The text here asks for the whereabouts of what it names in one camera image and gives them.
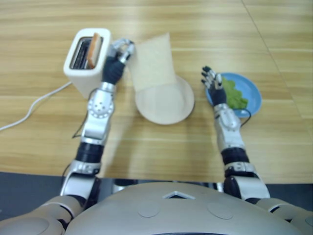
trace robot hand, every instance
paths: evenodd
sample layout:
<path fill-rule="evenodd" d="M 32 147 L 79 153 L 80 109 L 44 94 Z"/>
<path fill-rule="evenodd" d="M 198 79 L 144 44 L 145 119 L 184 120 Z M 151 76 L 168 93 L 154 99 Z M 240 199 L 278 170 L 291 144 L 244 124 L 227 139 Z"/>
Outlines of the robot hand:
<path fill-rule="evenodd" d="M 201 82 L 207 87 L 209 94 L 212 98 L 213 107 L 219 104 L 226 104 L 226 93 L 223 88 L 222 76 L 215 73 L 210 67 L 205 66 L 202 68 L 201 73 L 205 80 Z"/>
<path fill-rule="evenodd" d="M 122 77 L 125 64 L 133 52 L 134 43 L 128 39 L 120 39 L 112 43 L 104 64 L 102 82 L 115 85 Z"/>

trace silver metal joint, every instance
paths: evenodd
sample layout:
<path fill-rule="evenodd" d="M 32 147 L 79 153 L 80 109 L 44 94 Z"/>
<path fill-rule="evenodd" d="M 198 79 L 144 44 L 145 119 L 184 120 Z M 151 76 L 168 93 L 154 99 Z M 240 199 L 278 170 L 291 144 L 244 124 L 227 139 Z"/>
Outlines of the silver metal joint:
<path fill-rule="evenodd" d="M 215 113 L 217 113 L 221 110 L 226 110 L 226 109 L 230 109 L 227 104 L 218 104 L 218 105 L 214 106 L 214 112 Z"/>
<path fill-rule="evenodd" d="M 115 85 L 108 82 L 102 82 L 99 89 L 105 92 L 115 93 Z"/>
<path fill-rule="evenodd" d="M 73 160 L 70 164 L 69 171 L 71 173 L 80 173 L 85 175 L 98 174 L 101 168 L 101 163 L 85 163 L 78 160 Z"/>
<path fill-rule="evenodd" d="M 249 172 L 257 175 L 257 171 L 253 164 L 246 162 L 233 162 L 224 166 L 224 171 L 231 169 L 235 172 Z"/>

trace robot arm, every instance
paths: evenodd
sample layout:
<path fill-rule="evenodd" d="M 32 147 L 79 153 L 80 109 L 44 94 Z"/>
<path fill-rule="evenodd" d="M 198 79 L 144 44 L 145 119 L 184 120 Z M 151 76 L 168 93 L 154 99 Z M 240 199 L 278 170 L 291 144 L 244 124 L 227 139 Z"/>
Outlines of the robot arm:
<path fill-rule="evenodd" d="M 102 153 L 110 131 L 114 112 L 115 85 L 123 75 L 124 67 L 134 51 L 130 40 L 121 39 L 110 45 L 104 64 L 102 82 L 88 101 L 88 114 L 82 131 L 76 158 L 61 189 L 61 195 L 74 195 L 85 207 L 95 200 L 100 181 L 95 177 L 100 171 Z"/>
<path fill-rule="evenodd" d="M 224 192 L 243 200 L 269 198 L 266 185 L 249 162 L 240 134 L 241 123 L 226 103 L 221 75 L 210 67 L 204 67 L 202 75 L 205 78 L 202 83 L 208 88 L 214 106 L 217 142 L 224 162 Z"/>
<path fill-rule="evenodd" d="M 61 195 L 34 211 L 0 222 L 1 235 L 63 235 L 70 221 L 96 203 L 100 180 L 101 156 L 114 112 L 115 84 L 134 51 L 131 41 L 122 39 L 110 45 L 102 82 L 88 102 L 88 116 L 76 158 L 63 183 Z"/>

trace black cable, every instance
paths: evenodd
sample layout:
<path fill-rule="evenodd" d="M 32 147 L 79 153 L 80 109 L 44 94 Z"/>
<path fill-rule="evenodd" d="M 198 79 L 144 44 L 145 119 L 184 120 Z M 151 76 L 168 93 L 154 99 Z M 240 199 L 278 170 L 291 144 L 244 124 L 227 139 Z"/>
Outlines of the black cable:
<path fill-rule="evenodd" d="M 85 121 L 87 119 L 88 116 L 88 111 L 85 114 L 84 120 L 82 122 L 82 124 L 80 124 L 79 128 L 77 129 L 77 131 L 75 132 L 75 134 L 72 136 L 72 139 L 76 138 L 76 137 L 80 137 L 81 135 L 78 135 L 77 133 L 82 129 L 83 125 L 85 124 Z"/>
<path fill-rule="evenodd" d="M 95 90 L 97 90 L 97 89 L 98 89 L 98 88 L 95 88 L 95 89 L 93 89 L 93 90 L 89 93 L 88 102 L 89 102 L 89 100 L 90 100 L 90 97 L 91 97 L 92 93 L 93 93 Z M 85 124 L 85 121 L 86 121 L 87 117 L 88 117 L 88 110 L 87 110 L 87 112 L 86 112 L 86 115 L 85 115 L 85 117 L 84 117 L 84 120 L 83 120 L 82 124 L 79 126 L 79 128 L 77 129 L 77 131 L 74 133 L 74 135 L 72 136 L 72 139 L 81 136 L 81 135 L 78 135 L 77 133 L 82 129 L 83 125 Z"/>
<path fill-rule="evenodd" d="M 246 112 L 248 112 L 249 117 L 247 118 L 247 120 L 245 120 L 245 121 L 244 121 L 243 123 L 241 123 L 241 125 L 240 125 L 240 127 L 243 127 L 243 125 L 245 125 L 245 124 L 251 119 L 251 116 L 252 116 L 251 112 L 250 112 L 248 109 L 246 109 L 246 108 L 243 108 L 243 109 L 234 109 L 234 110 L 245 110 Z"/>
<path fill-rule="evenodd" d="M 63 173 L 62 173 L 62 176 L 61 176 L 61 187 L 63 186 L 63 183 L 64 183 L 64 175 L 65 175 L 65 172 L 67 171 L 67 169 L 69 168 L 70 164 L 67 165 L 67 167 L 64 169 Z"/>

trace blue plate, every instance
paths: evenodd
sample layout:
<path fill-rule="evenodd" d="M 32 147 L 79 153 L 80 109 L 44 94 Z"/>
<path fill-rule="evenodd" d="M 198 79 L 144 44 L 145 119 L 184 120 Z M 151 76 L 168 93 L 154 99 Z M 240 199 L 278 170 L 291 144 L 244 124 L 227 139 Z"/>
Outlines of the blue plate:
<path fill-rule="evenodd" d="M 231 72 L 224 72 L 221 75 L 228 81 L 235 82 L 235 88 L 243 93 L 243 98 L 248 100 L 247 108 L 251 115 L 255 115 L 262 106 L 262 95 L 256 85 L 251 82 L 249 79 Z M 209 94 L 209 91 L 206 90 L 206 97 L 212 104 L 212 99 Z M 249 117 L 249 113 L 245 110 L 234 110 L 235 114 L 239 118 Z"/>

